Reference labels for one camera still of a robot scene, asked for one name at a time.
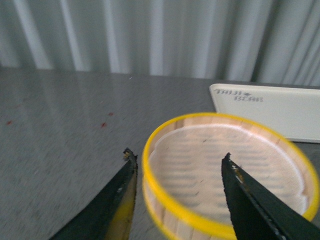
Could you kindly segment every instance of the corrugated wall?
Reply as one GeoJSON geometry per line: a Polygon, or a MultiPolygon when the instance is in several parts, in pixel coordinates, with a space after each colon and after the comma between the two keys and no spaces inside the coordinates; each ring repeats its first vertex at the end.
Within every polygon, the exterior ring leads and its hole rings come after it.
{"type": "Polygon", "coordinates": [[[320,0],[1,0],[0,64],[320,86],[320,0]]]}

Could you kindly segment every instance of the wooden bowl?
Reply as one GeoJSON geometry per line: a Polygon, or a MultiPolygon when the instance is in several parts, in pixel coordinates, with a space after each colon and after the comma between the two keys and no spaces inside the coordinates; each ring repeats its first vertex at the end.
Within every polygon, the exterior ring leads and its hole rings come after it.
{"type": "Polygon", "coordinates": [[[248,119],[194,113],[159,126],[142,156],[145,203],[169,239],[236,240],[221,176],[228,152],[289,207],[313,219],[318,176],[293,143],[248,119]]]}

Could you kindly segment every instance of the yellow tape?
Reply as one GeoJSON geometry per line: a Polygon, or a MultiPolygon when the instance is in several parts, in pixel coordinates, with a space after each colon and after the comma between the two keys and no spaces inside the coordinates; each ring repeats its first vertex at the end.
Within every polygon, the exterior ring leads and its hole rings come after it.
{"type": "Polygon", "coordinates": [[[161,187],[159,182],[157,181],[156,177],[152,173],[151,167],[149,165],[149,156],[150,156],[150,147],[153,139],[157,134],[160,133],[162,129],[164,129],[166,126],[173,124],[177,121],[188,119],[188,118],[195,118],[195,117],[220,117],[220,118],[227,118],[227,119],[233,119],[238,120],[244,123],[248,123],[254,126],[257,126],[261,129],[264,129],[265,131],[271,133],[272,135],[278,137],[283,142],[288,144],[291,149],[295,151],[296,154],[299,155],[302,162],[307,167],[307,170],[309,171],[314,187],[314,194],[313,198],[311,200],[310,206],[305,211],[303,216],[311,221],[319,208],[319,179],[317,176],[317,172],[314,169],[313,165],[310,163],[310,161],[307,159],[307,157],[291,142],[289,142],[286,138],[284,138],[279,133],[271,130],[270,128],[261,125],[259,123],[256,123],[254,121],[251,121],[249,119],[245,119],[238,116],[233,116],[229,114],[223,114],[223,113],[213,113],[213,112],[200,112],[200,113],[192,113],[192,114],[186,114],[182,116],[178,116],[176,118],[173,118],[162,125],[160,125],[149,137],[147,140],[143,154],[142,154],[142,169],[144,178],[149,184],[151,190],[157,197],[157,199],[165,206],[172,214],[174,214],[177,218],[182,219],[184,222],[189,224],[190,226],[194,227],[195,229],[198,229],[208,235],[216,236],[221,239],[226,240],[236,240],[236,235],[234,232],[234,229],[231,225],[219,223],[216,221],[213,221],[212,219],[206,218],[204,216],[201,216],[199,214],[196,214],[195,212],[189,210],[188,208],[181,205],[179,202],[177,202],[173,197],[171,197],[164,188],[161,187]]]}

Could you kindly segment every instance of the gray countertop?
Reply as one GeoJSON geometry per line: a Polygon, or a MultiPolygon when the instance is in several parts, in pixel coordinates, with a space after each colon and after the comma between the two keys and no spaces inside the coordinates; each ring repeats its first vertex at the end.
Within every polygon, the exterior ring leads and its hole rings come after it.
{"type": "MultiPolygon", "coordinates": [[[[0,239],[46,240],[165,121],[214,112],[212,79],[0,70],[0,239]]],[[[320,171],[320,144],[297,143],[320,171]]],[[[141,168],[132,240],[166,239],[146,210],[141,168]]],[[[319,212],[313,222],[320,227],[319,212]]]]}

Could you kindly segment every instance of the white wall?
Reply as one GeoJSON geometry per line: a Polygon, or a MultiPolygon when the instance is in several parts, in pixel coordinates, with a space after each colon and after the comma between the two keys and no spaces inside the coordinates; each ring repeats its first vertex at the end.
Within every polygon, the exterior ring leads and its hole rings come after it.
{"type": "Polygon", "coordinates": [[[0,65],[320,86],[320,0],[1,0],[0,65]]]}

